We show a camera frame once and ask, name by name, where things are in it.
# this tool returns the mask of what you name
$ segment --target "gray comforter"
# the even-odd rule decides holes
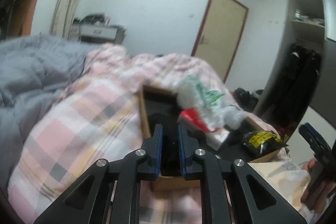
[[[81,76],[96,47],[47,35],[0,44],[0,187],[6,196],[30,130]]]

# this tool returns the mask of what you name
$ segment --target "door handle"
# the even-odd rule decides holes
[[[200,45],[209,45],[209,39],[204,38],[204,34],[201,36],[201,39],[199,40]]]

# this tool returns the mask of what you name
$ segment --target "plaid blanket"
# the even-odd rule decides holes
[[[33,223],[97,159],[122,159],[139,148],[142,133],[134,93],[142,84],[170,90],[187,74],[235,104],[213,69],[198,58],[128,58],[125,48],[112,44],[90,52],[83,76],[32,129],[12,173],[8,200],[22,220]],[[140,195],[140,223],[201,223],[199,189],[153,193],[142,182]]]

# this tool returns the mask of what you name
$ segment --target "red object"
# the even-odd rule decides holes
[[[197,128],[197,130],[202,130],[203,132],[210,132],[206,124],[202,121],[197,111],[194,108],[185,109],[180,113],[180,118],[183,118],[187,122],[191,123]]]

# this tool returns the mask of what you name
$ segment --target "closet door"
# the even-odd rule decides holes
[[[226,80],[248,8],[236,0],[209,0],[192,56],[207,61]]]
[[[323,0],[326,37],[336,42],[336,0]]]

